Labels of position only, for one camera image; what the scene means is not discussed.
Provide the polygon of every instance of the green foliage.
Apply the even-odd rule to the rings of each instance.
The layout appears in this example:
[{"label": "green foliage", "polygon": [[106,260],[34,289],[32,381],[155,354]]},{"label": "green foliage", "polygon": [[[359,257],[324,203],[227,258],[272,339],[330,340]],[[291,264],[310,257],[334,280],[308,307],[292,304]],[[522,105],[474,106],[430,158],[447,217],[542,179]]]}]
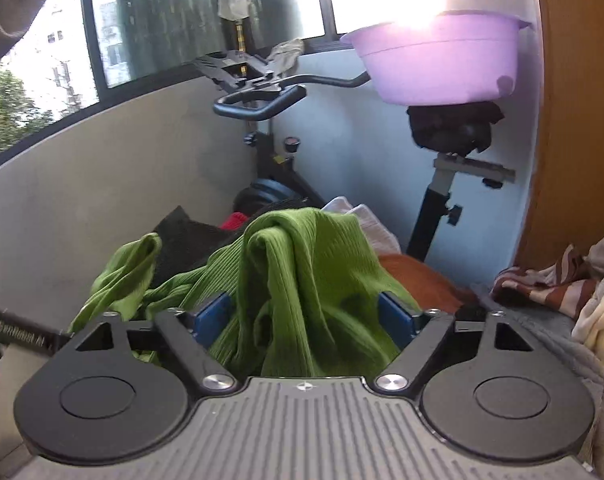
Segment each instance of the green foliage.
[{"label": "green foliage", "polygon": [[54,121],[26,97],[24,85],[9,70],[0,70],[0,152]]}]

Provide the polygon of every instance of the silver screw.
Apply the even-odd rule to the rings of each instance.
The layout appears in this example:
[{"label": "silver screw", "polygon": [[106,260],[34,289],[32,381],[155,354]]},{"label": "silver screw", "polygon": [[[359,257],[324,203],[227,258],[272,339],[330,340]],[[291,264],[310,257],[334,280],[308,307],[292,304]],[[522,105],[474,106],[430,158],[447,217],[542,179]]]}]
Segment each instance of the silver screw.
[{"label": "silver screw", "polygon": [[402,377],[402,375],[387,374],[378,377],[376,379],[376,384],[378,388],[381,388],[382,390],[396,392],[397,390],[405,389],[408,386],[409,381],[406,380],[406,377]]},{"label": "silver screw", "polygon": [[202,380],[202,386],[207,390],[213,390],[215,392],[228,390],[229,388],[232,388],[234,384],[236,384],[234,378],[224,374],[207,375]]}]

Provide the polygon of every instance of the red and white striped garment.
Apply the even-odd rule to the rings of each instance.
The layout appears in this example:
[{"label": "red and white striped garment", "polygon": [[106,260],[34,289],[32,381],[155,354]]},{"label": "red and white striped garment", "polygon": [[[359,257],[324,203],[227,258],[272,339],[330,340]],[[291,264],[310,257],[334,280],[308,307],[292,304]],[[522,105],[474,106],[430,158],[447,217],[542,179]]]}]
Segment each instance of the red and white striped garment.
[{"label": "red and white striped garment", "polygon": [[598,280],[591,277],[590,265],[569,245],[562,258],[546,269],[511,267],[503,270],[496,276],[491,294],[496,299],[505,289],[515,290],[531,301],[577,320],[597,285]]}]

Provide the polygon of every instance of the plastic tub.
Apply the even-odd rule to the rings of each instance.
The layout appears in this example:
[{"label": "plastic tub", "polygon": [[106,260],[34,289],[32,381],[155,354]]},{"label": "plastic tub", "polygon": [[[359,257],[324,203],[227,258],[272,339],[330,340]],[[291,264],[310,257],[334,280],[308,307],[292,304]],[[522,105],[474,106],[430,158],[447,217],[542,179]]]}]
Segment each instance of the plastic tub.
[{"label": "plastic tub", "polygon": [[352,44],[383,101],[447,105],[490,101],[513,92],[518,33],[530,23],[514,16],[445,12],[424,29],[381,23],[342,37]]}]

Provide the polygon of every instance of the green garment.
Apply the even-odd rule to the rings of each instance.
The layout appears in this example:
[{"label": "green garment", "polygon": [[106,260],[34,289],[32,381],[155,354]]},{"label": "green garment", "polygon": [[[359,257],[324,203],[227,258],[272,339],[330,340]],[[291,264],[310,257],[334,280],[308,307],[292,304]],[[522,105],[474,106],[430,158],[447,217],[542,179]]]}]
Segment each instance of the green garment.
[{"label": "green garment", "polygon": [[71,329],[106,308],[130,319],[137,304],[150,319],[172,306],[191,310],[226,290],[236,314],[209,352],[237,377],[371,377],[398,354],[378,322],[378,294],[391,291],[419,312],[380,266],[354,215],[266,213],[205,267],[144,292],[159,245],[150,234],[121,248]]}]

